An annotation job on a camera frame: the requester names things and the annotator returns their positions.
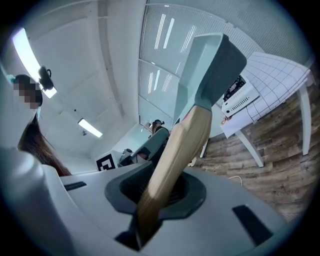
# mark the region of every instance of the axe head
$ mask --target axe head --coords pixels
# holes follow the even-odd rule
[[[195,105],[211,111],[246,64],[246,57],[227,35],[195,36],[179,80],[173,124],[182,121]]]

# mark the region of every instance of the white device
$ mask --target white device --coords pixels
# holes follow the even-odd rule
[[[221,110],[227,117],[230,117],[259,96],[257,89],[243,74],[240,74],[224,94]]]

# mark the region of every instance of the white ceiling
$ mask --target white ceiling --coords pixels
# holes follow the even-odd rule
[[[139,120],[137,73],[145,1],[134,2],[47,1],[21,23],[39,64],[52,71],[57,93],[51,99],[43,95],[39,123],[57,151],[94,158]],[[27,74],[11,42],[1,61],[7,73]],[[83,136],[81,118],[103,136]]]
[[[157,7],[167,6],[167,14],[177,16],[180,12],[184,15],[180,17],[182,20],[193,20],[196,26],[201,14],[202,22],[208,21],[208,28],[202,29],[207,30],[212,22],[205,16],[218,18],[250,37],[264,52],[302,65],[306,65],[313,55],[299,25],[277,0],[148,0],[148,6],[152,12],[157,11]]]

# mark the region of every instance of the white cable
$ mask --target white cable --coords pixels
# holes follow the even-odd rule
[[[228,179],[237,178],[237,177],[240,179],[240,181],[241,181],[241,186],[242,186],[242,179],[241,179],[240,176],[233,176],[233,177],[230,177],[230,178],[228,178]]]

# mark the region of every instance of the white chair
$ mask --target white chair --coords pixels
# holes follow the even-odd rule
[[[297,92],[302,114],[302,154],[308,154],[311,137],[311,110],[307,87],[315,82],[310,69],[286,58],[254,52],[248,58],[242,73],[257,89],[260,97],[220,125],[225,136],[228,138],[236,134],[258,166],[263,167],[263,159],[246,135],[244,128],[255,123]]]

